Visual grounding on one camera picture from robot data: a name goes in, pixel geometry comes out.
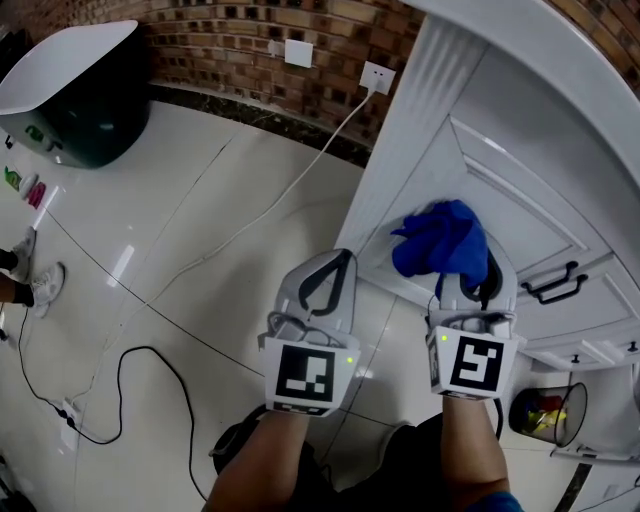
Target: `trash can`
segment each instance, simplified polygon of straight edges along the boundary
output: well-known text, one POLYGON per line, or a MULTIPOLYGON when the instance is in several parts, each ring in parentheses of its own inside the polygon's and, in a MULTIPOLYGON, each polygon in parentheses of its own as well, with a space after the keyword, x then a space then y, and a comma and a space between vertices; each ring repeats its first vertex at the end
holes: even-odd
POLYGON ((519 434, 560 448, 576 438, 587 412, 587 388, 578 383, 521 391, 509 409, 509 426, 519 434))
POLYGON ((148 119, 137 27, 70 27, 40 42, 0 84, 0 127, 57 164, 96 168, 118 158, 148 119))

